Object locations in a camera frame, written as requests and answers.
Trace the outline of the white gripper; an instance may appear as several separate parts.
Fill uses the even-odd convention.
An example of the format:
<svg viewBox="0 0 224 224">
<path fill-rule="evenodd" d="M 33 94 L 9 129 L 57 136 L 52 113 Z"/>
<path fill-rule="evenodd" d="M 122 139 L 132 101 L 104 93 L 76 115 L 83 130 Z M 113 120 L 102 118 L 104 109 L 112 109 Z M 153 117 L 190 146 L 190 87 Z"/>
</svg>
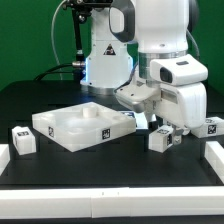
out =
<svg viewBox="0 0 224 224">
<path fill-rule="evenodd" d="M 147 108 L 149 101 L 160 99 L 160 83 L 157 81 L 131 81 L 129 84 L 123 84 L 118 87 L 115 91 L 115 97 L 118 102 L 124 107 L 141 113 Z M 157 120 L 156 116 L 150 112 L 144 113 L 148 128 L 156 129 Z"/>
</svg>

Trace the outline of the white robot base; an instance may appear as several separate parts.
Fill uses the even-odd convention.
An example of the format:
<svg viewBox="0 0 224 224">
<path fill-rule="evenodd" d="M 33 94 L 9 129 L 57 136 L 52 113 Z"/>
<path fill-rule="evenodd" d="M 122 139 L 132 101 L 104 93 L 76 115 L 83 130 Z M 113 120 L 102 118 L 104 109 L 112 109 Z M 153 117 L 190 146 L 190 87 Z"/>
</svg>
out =
<svg viewBox="0 0 224 224">
<path fill-rule="evenodd" d="M 109 9 L 94 9 L 91 16 L 91 52 L 86 74 L 80 81 L 84 91 L 112 95 L 125 83 L 133 68 L 127 44 L 117 40 L 109 29 Z"/>
</svg>

